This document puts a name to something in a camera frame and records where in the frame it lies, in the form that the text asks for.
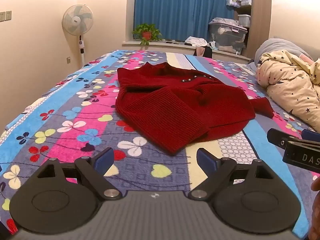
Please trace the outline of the person's right hand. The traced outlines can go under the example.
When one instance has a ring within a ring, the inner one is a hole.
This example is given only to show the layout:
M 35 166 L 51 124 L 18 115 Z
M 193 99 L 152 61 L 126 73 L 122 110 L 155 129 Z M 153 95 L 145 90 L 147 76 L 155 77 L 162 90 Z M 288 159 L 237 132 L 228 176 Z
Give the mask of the person's right hand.
M 318 177 L 311 185 L 311 190 L 317 192 L 312 205 L 311 227 L 308 233 L 310 240 L 319 240 L 320 238 L 320 178 Z

